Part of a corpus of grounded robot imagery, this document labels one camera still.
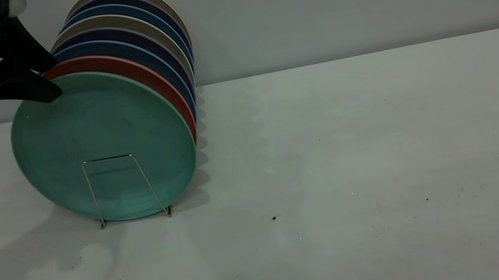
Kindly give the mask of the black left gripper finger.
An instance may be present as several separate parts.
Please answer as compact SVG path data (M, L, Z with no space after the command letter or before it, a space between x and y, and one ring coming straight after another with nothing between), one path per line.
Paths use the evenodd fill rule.
M56 58L27 31L16 16L5 20L0 36L0 58L16 58L28 69L45 73L57 64Z
M54 82L24 70L0 80L0 100L51 103L63 94Z

